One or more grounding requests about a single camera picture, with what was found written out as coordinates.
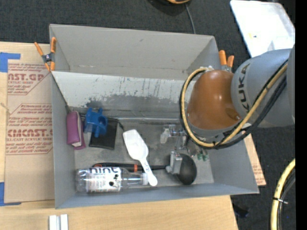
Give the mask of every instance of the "clear plastic bottle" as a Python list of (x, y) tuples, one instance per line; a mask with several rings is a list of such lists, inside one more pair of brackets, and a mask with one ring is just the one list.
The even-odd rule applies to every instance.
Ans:
[(136, 185), (147, 185), (146, 173), (131, 173), (120, 167), (94, 167), (76, 172), (77, 192), (120, 192)]

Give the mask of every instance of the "yellow cable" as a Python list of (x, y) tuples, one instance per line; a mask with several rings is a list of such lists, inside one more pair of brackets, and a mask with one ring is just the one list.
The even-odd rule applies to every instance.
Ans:
[[(253, 113), (256, 111), (257, 107), (260, 105), (261, 101), (263, 100), (264, 96), (267, 94), (268, 90), (276, 83), (276, 81), (280, 78), (280, 76), (286, 71), (288, 64), (286, 63), (278, 72), (277, 74), (272, 78), (272, 80), (269, 82), (268, 86), (261, 92), (259, 98), (257, 99), (257, 101), (254, 103), (254, 105), (252, 106), (251, 110), (248, 112), (248, 114), (246, 115), (246, 117), (240, 122), (239, 126), (221, 143), (224, 144), (225, 142), (229, 141), (230, 139), (232, 139), (243, 127), (243, 125), (250, 119), (250, 117), (253, 115)], [(181, 116), (182, 116), (182, 120), (183, 120), (183, 124), (184, 127), (188, 133), (188, 135), (198, 144), (201, 145), (203, 147), (214, 147), (216, 145), (219, 144), (219, 142), (214, 143), (206, 143), (203, 142), (201, 140), (199, 140), (197, 137), (195, 137), (195, 135), (193, 134), (193, 132), (191, 131), (188, 121), (187, 121), (187, 117), (186, 117), (186, 113), (185, 113), (185, 93), (186, 90), (188, 88), (188, 85), (190, 83), (190, 81), (200, 72), (202, 71), (207, 71), (209, 70), (209, 68), (199, 68), (197, 70), (195, 70), (194, 72), (192, 72), (187, 80), (185, 81), (183, 88), (182, 88), (182, 93), (181, 93)]]
[[(294, 169), (294, 167), (295, 167), (295, 158), (288, 164), (286, 169), (283, 171), (283, 174), (282, 174), (282, 176), (280, 177), (280, 179), (277, 183), (275, 193), (274, 193), (274, 198), (280, 199), (284, 184), (285, 184), (286, 180), (288, 179), (289, 174)], [(273, 199), (272, 210), (271, 210), (271, 230), (277, 229), (277, 218), (278, 218), (278, 206), (279, 206), (279, 204), (280, 204), (280, 202), (278, 200)]]

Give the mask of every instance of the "blue tape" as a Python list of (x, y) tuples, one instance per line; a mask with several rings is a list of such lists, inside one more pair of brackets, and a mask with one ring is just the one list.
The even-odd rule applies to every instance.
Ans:
[(20, 54), (0, 52), (0, 72), (8, 72), (8, 59), (20, 59)]
[(4, 203), (4, 182), (0, 182), (0, 207), (6, 205), (19, 205), (20, 203)]

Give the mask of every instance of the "black floor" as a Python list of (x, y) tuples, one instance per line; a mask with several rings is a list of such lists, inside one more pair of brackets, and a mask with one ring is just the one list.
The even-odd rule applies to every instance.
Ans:
[[(213, 35), (219, 49), (235, 55), (236, 69), (249, 59), (249, 54), (229, 2), (192, 0), (188, 8), (196, 34)], [(295, 25), (295, 0), (279, 2)], [(49, 43), (51, 23), (193, 33), (184, 5), (165, 5), (159, 0), (0, 0), (1, 41)], [(252, 136), (267, 185), (260, 187), (260, 194), (231, 198), (236, 206), (248, 208), (246, 217), (237, 218), (240, 230), (265, 230), (269, 229), (277, 181), (295, 157), (295, 126), (258, 128)], [(284, 207), (284, 229), (294, 230), (295, 186), (288, 194), (288, 201)]]

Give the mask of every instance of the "white plastic spoon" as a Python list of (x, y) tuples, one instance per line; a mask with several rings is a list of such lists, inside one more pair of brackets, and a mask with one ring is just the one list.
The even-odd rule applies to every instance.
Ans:
[(158, 180), (153, 174), (148, 162), (148, 147), (136, 129), (131, 129), (123, 133), (124, 141), (130, 157), (140, 161), (144, 171), (148, 174), (148, 182), (151, 186), (156, 186)]

